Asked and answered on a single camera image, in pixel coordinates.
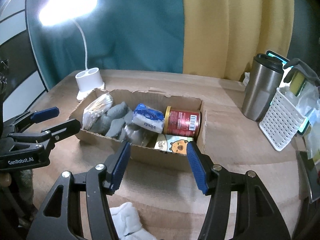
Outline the cotton swab bag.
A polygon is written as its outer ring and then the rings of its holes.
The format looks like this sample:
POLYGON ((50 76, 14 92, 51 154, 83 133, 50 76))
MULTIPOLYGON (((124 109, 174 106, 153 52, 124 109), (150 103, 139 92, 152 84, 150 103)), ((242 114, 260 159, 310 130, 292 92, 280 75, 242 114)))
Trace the cotton swab bag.
POLYGON ((113 105, 113 98, 109 93, 105 93, 90 103, 82 115, 82 128, 89 130, 93 124, 106 113, 113 105))

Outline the blue tissue pack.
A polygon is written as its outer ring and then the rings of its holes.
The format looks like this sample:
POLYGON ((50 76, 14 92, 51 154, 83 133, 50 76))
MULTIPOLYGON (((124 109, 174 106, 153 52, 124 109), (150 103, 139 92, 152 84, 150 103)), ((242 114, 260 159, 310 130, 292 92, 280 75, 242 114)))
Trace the blue tissue pack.
POLYGON ((140 103, 133 111, 132 122, 148 131, 161 134, 164 128, 164 114, 140 103))

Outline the cardboard box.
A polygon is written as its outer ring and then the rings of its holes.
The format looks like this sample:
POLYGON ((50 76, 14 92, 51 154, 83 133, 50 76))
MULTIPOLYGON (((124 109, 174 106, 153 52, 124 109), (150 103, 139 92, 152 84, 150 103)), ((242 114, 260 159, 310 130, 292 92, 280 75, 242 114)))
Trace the cardboard box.
POLYGON ((131 158, 153 166, 191 171, 187 144, 202 145, 201 99, 152 92, 95 89, 71 113, 81 122, 79 140, 117 151, 131 144, 131 158))

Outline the black tray edge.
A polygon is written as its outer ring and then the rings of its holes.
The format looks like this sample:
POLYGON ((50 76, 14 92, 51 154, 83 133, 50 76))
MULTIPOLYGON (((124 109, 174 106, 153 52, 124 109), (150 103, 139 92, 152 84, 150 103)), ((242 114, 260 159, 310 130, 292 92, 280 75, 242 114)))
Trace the black tray edge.
POLYGON ((309 203, 319 200, 319 174, 313 159, 308 158, 306 151, 296 151, 297 160, 300 163, 308 186, 309 203))

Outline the white perforated basket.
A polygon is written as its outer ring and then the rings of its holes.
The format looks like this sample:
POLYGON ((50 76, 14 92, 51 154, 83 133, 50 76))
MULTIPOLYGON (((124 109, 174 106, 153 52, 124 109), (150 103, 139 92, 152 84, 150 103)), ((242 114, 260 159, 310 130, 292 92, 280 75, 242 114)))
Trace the white perforated basket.
POLYGON ((291 142, 305 119, 306 116, 301 115, 277 88, 265 116, 259 122, 259 128, 272 147, 280 152, 291 142))

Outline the cartoon bear box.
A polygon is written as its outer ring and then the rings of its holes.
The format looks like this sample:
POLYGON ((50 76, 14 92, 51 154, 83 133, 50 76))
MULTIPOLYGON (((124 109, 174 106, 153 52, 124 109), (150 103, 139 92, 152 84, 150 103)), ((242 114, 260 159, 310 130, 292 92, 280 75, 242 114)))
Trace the cartoon bear box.
POLYGON ((154 149, 174 154, 187 154, 187 144, 193 141, 192 137, 179 135, 159 134, 154 149))

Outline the red tin can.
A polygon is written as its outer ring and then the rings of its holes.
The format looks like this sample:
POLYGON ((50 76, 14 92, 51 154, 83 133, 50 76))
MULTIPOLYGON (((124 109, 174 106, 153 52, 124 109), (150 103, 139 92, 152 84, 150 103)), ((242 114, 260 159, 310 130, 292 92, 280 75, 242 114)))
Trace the red tin can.
POLYGON ((197 138, 201 127, 201 112, 168 106, 164 116, 163 133, 197 138))

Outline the white desk lamp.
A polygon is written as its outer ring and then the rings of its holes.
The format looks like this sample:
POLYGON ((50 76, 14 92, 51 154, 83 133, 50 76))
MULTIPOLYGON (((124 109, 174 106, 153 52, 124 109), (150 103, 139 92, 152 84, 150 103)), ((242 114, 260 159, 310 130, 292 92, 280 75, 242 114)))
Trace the white desk lamp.
POLYGON ((104 89, 100 70, 97 67, 88 67, 88 48, 83 29, 76 21, 77 18, 90 14, 97 6, 98 0, 48 0, 40 9, 39 20, 44 27, 53 27, 65 22, 72 22, 80 32, 84 46, 84 70, 76 74, 78 85, 76 99, 84 100, 94 89, 104 89))

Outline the clear plastic bag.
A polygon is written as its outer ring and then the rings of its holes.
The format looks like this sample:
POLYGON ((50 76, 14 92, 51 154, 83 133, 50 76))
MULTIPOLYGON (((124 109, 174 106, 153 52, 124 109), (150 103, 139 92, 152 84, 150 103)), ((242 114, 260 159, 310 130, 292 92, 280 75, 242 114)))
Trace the clear plastic bag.
POLYGON ((293 105, 293 113, 299 117, 296 133, 304 138, 307 158, 319 154, 319 91, 318 87, 304 80, 300 85, 291 81, 280 92, 293 105))

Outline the steel travel mug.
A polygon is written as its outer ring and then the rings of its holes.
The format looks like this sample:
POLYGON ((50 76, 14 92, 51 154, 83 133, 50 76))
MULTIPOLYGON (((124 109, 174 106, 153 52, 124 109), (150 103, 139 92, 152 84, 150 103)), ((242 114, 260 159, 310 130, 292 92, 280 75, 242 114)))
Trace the steel travel mug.
POLYGON ((260 121, 283 78, 284 70, 280 59, 266 54, 253 57, 249 81, 242 105, 243 115, 253 121, 260 121))

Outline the teal curtain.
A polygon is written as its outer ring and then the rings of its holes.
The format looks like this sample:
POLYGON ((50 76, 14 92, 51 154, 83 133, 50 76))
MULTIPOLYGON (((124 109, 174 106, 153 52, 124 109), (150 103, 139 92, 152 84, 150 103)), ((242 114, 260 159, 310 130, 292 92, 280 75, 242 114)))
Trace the teal curtain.
MULTIPOLYGON (((48 88, 84 69, 80 32, 68 21, 42 26, 40 9, 48 0, 26 0, 27 25, 34 56, 48 88)), ((181 73, 183 0, 98 0, 76 19, 88 48, 88 67, 181 73)))

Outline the yellow green sponge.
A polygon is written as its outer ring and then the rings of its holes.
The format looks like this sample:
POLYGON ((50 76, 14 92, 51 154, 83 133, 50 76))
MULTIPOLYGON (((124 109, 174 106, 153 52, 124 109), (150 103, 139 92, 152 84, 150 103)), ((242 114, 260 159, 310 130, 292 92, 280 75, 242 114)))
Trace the yellow green sponge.
POLYGON ((292 92, 295 96, 298 96, 303 89, 305 82, 305 76, 301 72, 296 71, 290 83, 290 92, 292 92))

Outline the grey cloth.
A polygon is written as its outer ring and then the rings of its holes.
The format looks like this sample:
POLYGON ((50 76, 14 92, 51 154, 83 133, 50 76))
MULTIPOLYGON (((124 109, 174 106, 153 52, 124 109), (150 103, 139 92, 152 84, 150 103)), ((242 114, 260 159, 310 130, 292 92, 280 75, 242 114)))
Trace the grey cloth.
POLYGON ((284 82, 285 83, 290 83, 293 76, 296 73, 302 74, 311 84, 319 87, 320 86, 320 79, 316 72, 311 69, 305 62, 303 62, 299 58, 294 58, 287 62, 283 69, 288 69, 290 68, 291 70, 288 72, 288 74, 284 77, 284 82))

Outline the smartphone with lit screen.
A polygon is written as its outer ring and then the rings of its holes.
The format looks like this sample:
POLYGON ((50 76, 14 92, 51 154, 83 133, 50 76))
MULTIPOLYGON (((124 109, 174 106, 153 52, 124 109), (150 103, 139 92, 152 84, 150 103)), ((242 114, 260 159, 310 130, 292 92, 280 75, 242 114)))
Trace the smartphone with lit screen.
POLYGON ((285 58, 285 57, 283 57, 283 56, 281 56, 281 55, 279 55, 279 54, 277 54, 277 53, 275 53, 274 51, 271 51, 271 50, 268 50, 266 52, 266 55, 278 58, 282 62, 283 65, 287 64, 288 61, 289 61, 287 58, 285 58))

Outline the yellow curtain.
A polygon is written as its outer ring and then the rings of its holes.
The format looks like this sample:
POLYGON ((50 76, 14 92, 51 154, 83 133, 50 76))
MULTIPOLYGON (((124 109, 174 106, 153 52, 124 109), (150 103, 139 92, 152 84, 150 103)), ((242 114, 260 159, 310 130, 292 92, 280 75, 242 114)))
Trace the yellow curtain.
POLYGON ((239 81, 253 57, 286 56, 295 0, 183 0, 185 74, 239 81))

